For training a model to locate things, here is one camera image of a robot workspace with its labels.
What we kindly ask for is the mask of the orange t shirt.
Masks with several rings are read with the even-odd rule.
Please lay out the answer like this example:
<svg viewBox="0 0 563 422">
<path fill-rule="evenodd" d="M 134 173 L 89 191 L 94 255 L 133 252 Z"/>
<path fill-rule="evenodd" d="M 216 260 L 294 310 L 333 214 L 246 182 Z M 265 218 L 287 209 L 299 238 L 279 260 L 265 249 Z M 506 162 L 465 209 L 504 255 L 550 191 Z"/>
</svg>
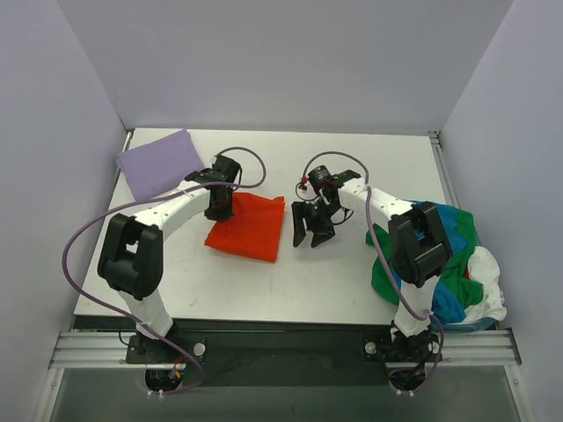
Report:
<svg viewBox="0 0 563 422">
<path fill-rule="evenodd" d="M 216 222 L 204 244 L 228 254 L 274 263 L 278 256 L 285 198 L 234 193 L 227 221 Z"/>
</svg>

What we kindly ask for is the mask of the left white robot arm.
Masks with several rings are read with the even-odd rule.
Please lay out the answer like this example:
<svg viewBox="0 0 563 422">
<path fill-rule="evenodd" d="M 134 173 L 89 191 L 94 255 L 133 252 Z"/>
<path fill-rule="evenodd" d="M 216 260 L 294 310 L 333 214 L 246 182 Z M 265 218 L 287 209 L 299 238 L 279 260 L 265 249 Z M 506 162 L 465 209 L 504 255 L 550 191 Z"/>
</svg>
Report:
<svg viewBox="0 0 563 422">
<path fill-rule="evenodd" d="M 146 350 L 160 362 L 171 360 L 178 340 L 158 286 L 164 273 L 165 240 L 194 216 L 221 222 L 230 219 L 234 183 L 241 166 L 218 156 L 210 168 L 194 171 L 162 200 L 131 216 L 114 215 L 107 225 L 98 275 L 117 291 L 137 319 L 136 329 L 148 338 Z"/>
</svg>

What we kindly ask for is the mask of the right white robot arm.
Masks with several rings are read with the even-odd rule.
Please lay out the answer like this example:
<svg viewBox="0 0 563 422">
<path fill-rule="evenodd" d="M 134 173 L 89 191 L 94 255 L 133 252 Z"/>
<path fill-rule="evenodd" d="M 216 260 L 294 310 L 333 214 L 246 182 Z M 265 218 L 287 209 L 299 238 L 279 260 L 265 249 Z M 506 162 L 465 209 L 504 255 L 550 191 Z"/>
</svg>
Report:
<svg viewBox="0 0 563 422">
<path fill-rule="evenodd" d="M 435 287 L 452 255 L 435 204 L 400 200 L 370 187 L 355 171 L 332 174 L 324 165 L 302 176 L 297 187 L 306 186 L 312 188 L 314 197 L 291 205 L 294 247 L 309 233 L 313 248 L 331 240 L 335 236 L 333 215 L 339 210 L 364 216 L 369 229 L 373 229 L 374 216 L 387 225 L 391 259 L 379 249 L 378 260 L 400 279 L 400 283 L 391 280 L 399 306 L 393 320 L 398 331 L 390 336 L 390 348 L 400 359 L 411 358 L 421 348 L 419 335 L 430 325 Z"/>
</svg>

